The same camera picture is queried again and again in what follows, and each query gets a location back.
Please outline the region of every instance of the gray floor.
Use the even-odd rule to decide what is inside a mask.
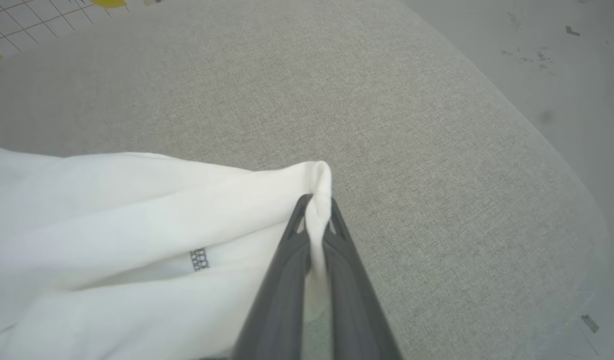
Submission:
[[[600,330],[571,321],[543,358],[614,360],[614,0],[403,1],[540,130],[597,201],[611,263],[588,285],[595,296],[581,313]]]

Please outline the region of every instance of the dark speck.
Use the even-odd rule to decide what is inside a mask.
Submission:
[[[565,31],[567,32],[567,34],[576,35],[577,37],[581,36],[581,33],[572,30],[571,26],[565,26]]]
[[[516,14],[513,13],[507,13],[507,16],[509,16],[509,21],[511,22],[511,28],[517,32],[520,30],[520,26],[521,26],[521,22],[516,18]]]
[[[556,120],[554,110],[547,109],[538,114],[538,122],[542,125],[549,125],[553,123],[554,120]]]

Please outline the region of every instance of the white cloth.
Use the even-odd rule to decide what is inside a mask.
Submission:
[[[328,298],[331,187],[325,162],[247,171],[153,153],[0,148],[0,359],[228,352],[307,193],[305,312],[317,313]]]

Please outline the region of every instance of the white fabric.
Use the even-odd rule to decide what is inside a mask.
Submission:
[[[247,171],[153,153],[0,149],[0,359],[228,352],[306,193],[316,271],[305,311],[318,312],[331,187],[325,162]],[[199,248],[209,267],[194,271]]]

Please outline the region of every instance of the gray upholstered cushion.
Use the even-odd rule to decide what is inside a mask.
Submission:
[[[408,359],[534,357],[604,240],[558,153],[392,0],[171,0],[14,55],[0,146],[326,160]],[[329,333],[307,330],[323,356]]]

